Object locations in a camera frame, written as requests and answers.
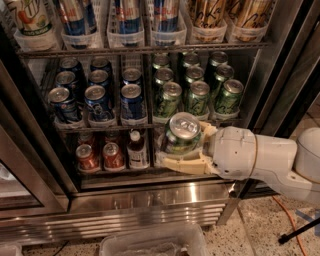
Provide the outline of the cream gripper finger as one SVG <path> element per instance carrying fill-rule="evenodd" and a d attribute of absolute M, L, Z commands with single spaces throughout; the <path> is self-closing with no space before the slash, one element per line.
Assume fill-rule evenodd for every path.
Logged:
<path fill-rule="evenodd" d="M 209 141 L 213 135 L 215 135 L 218 132 L 218 129 L 216 126 L 211 125 L 208 122 L 201 121 L 201 138 L 203 142 Z"/>
<path fill-rule="evenodd" d="M 213 166 L 212 158 L 204 155 L 201 151 L 193 151 L 184 155 L 158 152 L 156 154 L 156 159 L 161 167 L 180 173 L 192 175 L 217 173 L 217 170 Z"/>

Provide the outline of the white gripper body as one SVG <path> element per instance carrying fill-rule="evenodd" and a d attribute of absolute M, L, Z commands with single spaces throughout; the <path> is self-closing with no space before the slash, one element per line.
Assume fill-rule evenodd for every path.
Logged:
<path fill-rule="evenodd" d="M 214 136 L 212 172 L 224 179 L 247 179 L 256 160 L 256 137 L 248 129 L 226 127 Z"/>

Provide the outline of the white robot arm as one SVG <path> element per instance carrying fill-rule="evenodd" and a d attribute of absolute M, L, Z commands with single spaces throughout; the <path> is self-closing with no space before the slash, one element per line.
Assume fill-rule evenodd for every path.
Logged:
<path fill-rule="evenodd" d="M 319 130 L 309 128 L 296 140 L 258 135 L 238 127 L 201 124 L 200 145 L 183 155 L 157 153 L 159 164 L 194 175 L 254 179 L 286 197 L 320 203 Z"/>

